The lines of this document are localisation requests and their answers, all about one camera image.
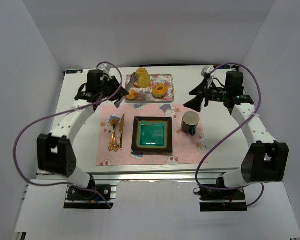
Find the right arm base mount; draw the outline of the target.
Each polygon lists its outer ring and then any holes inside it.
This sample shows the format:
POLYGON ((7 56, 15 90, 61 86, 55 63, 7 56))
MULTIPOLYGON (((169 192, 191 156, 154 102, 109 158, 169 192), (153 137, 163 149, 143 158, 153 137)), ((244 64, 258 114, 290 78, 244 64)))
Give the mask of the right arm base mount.
POLYGON ((244 190, 215 190, 212 188, 225 188, 224 172, 221 173, 213 184, 198 185, 193 193, 199 196, 200 211, 204 213, 212 212, 243 212, 247 211, 246 196, 244 190))

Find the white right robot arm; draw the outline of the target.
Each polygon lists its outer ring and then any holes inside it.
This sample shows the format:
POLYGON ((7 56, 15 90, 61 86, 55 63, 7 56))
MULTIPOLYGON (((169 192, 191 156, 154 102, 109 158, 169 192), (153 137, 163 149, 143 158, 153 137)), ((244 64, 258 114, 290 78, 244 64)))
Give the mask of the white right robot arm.
POLYGON ((189 94, 192 100, 184 107, 196 112, 202 110, 201 104, 220 102, 237 121, 239 129, 249 146, 240 168, 224 173, 217 180, 214 190, 232 191, 254 183, 280 182, 284 178, 289 147, 278 142, 266 129, 257 114, 258 107, 249 95, 244 93, 244 75, 240 71, 229 71, 225 84, 217 87, 212 68, 201 73, 203 81, 189 94))

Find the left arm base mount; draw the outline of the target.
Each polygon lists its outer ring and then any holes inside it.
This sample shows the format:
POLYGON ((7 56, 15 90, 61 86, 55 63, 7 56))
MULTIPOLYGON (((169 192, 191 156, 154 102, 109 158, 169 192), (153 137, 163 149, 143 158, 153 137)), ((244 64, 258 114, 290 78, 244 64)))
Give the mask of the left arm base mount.
POLYGON ((110 210, 114 205, 116 188, 114 185, 98 183, 92 177, 87 191, 69 186, 65 195, 64 209, 110 210))

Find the seeded bread slice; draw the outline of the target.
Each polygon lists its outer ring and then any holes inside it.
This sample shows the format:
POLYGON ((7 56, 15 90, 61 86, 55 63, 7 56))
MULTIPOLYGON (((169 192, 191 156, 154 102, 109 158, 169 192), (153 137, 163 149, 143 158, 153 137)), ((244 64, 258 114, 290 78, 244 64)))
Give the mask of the seeded bread slice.
POLYGON ((136 71, 138 76, 137 85, 140 88, 149 88, 151 86, 151 78, 148 71, 145 68, 139 68, 136 71))

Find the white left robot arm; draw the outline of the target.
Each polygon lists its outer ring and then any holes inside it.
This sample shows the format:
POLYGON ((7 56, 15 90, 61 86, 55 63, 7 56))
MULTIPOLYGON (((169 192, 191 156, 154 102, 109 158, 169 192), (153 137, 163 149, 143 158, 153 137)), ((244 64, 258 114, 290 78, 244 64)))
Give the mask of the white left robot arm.
POLYGON ((77 166, 73 142, 102 102, 119 103, 128 93, 122 83, 110 74, 109 67, 89 70, 86 83, 79 87, 73 105, 62 121, 48 134, 38 136, 38 168, 61 176, 66 183, 80 189, 85 197, 92 194, 96 190, 94 178, 77 166))

